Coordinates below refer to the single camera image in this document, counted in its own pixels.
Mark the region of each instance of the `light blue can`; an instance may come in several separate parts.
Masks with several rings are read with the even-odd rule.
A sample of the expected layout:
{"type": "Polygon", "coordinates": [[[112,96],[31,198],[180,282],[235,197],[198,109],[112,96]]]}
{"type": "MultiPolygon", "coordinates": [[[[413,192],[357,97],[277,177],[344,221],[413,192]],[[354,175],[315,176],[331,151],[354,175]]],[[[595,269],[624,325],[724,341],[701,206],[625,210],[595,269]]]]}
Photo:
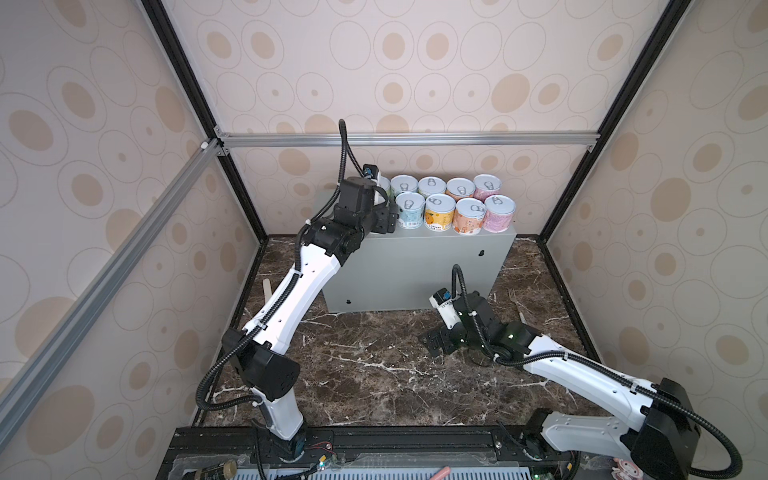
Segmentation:
{"type": "Polygon", "coordinates": [[[397,196],[397,210],[400,218],[397,226],[400,228],[419,228],[424,221],[424,197],[416,192],[403,192],[397,196]]]}

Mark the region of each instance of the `black frame edge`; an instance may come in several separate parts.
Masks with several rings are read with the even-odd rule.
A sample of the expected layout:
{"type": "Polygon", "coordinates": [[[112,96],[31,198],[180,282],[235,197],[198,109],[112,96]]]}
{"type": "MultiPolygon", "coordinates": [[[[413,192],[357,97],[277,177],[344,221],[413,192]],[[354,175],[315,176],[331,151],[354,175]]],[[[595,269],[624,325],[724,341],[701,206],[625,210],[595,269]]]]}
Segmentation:
{"type": "Polygon", "coordinates": [[[592,338],[587,332],[587,327],[584,326],[584,322],[581,320],[581,315],[579,315],[578,310],[576,310],[576,304],[574,303],[573,298],[571,298],[571,294],[568,292],[568,288],[565,286],[563,277],[560,276],[558,266],[554,263],[554,258],[552,258],[552,254],[549,252],[549,247],[547,247],[546,241],[544,241],[544,239],[541,237],[535,239],[535,241],[539,250],[541,251],[541,256],[544,257],[544,263],[547,264],[547,269],[552,275],[554,284],[558,288],[560,297],[563,299],[563,303],[565,304],[565,311],[568,312],[568,316],[571,317],[571,322],[576,329],[576,334],[578,335],[579,340],[581,340],[582,345],[584,345],[584,350],[587,353],[587,357],[594,360],[595,362],[602,363],[600,356],[598,355],[598,350],[594,348],[592,338]]]}
{"type": "Polygon", "coordinates": [[[240,202],[240,206],[243,208],[250,226],[253,228],[253,232],[256,234],[259,242],[266,242],[266,230],[264,230],[256,208],[253,206],[253,202],[250,199],[250,195],[248,195],[240,172],[237,171],[234,160],[230,156],[229,151],[223,148],[223,143],[216,132],[217,124],[214,114],[205,100],[203,90],[197,82],[197,77],[195,77],[187,55],[184,53],[184,48],[179,41],[178,35],[176,35],[174,26],[170,23],[168,12],[165,10],[161,0],[141,0],[141,4],[144,6],[147,17],[165,49],[170,64],[174,68],[176,76],[184,92],[187,94],[187,98],[192,104],[192,108],[200,120],[205,134],[209,138],[216,138],[222,147],[222,151],[225,153],[224,156],[219,157],[219,162],[224,173],[227,175],[237,200],[240,202]]]}
{"type": "Polygon", "coordinates": [[[659,21],[648,37],[643,50],[634,62],[634,65],[627,76],[627,80],[624,82],[621,90],[619,90],[616,100],[614,100],[611,108],[608,109],[608,113],[605,115],[603,123],[598,128],[600,138],[598,138],[598,141],[592,147],[592,150],[587,151],[587,153],[584,154],[578,167],[576,167],[576,171],[568,181],[568,185],[563,191],[563,194],[558,199],[558,203],[555,205],[552,214],[549,219],[547,219],[547,223],[544,225],[544,228],[541,229],[540,237],[543,243],[549,241],[554,230],[560,223],[560,220],[562,220],[566,210],[571,205],[574,197],[576,197],[576,193],[578,193],[581,185],[587,179],[594,162],[600,157],[608,140],[621,122],[621,118],[629,108],[635,95],[639,92],[645,78],[656,64],[656,60],[659,58],[664,46],[667,44],[667,40],[672,35],[675,27],[677,27],[677,24],[683,17],[690,2],[691,0],[670,0],[667,7],[664,9],[664,12],[659,17],[659,21]]]}

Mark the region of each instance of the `pink can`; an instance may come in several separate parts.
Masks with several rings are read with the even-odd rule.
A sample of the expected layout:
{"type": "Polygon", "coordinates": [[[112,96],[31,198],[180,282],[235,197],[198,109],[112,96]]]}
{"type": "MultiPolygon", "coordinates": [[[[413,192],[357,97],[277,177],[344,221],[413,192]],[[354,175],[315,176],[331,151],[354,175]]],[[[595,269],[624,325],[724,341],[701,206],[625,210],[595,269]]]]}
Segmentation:
{"type": "Polygon", "coordinates": [[[484,202],[491,195],[496,195],[502,188],[502,181],[495,175],[480,174],[475,177],[474,198],[484,202]]]}
{"type": "Polygon", "coordinates": [[[509,228],[515,214],[515,201],[504,195],[491,195],[485,199],[485,222],[483,230],[501,233],[509,228]]]}

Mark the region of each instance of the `orange can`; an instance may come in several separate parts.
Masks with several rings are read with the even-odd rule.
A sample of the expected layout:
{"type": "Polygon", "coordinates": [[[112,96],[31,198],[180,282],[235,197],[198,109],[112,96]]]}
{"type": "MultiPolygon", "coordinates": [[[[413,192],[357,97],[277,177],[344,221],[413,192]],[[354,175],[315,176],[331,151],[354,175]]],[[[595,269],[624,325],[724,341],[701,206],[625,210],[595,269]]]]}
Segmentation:
{"type": "Polygon", "coordinates": [[[445,194],[434,194],[427,197],[425,205],[424,224],[427,228],[435,232],[451,228],[456,200],[445,194]]]}
{"type": "Polygon", "coordinates": [[[459,235],[480,233],[485,219],[485,205],[476,198],[462,198],[453,212],[453,230],[459,235]]]}

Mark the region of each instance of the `gray metal box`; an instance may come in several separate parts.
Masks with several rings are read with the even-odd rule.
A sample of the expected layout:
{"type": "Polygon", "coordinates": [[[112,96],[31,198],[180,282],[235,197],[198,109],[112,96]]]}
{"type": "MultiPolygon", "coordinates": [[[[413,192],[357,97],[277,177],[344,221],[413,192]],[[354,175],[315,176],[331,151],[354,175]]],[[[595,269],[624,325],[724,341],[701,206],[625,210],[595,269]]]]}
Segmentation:
{"type": "Polygon", "coordinates": [[[371,233],[326,283],[326,305],[331,313],[431,309],[429,297],[443,287],[450,290],[454,263],[461,266],[470,291],[488,296],[515,236],[513,226],[472,237],[423,225],[371,233]]]}

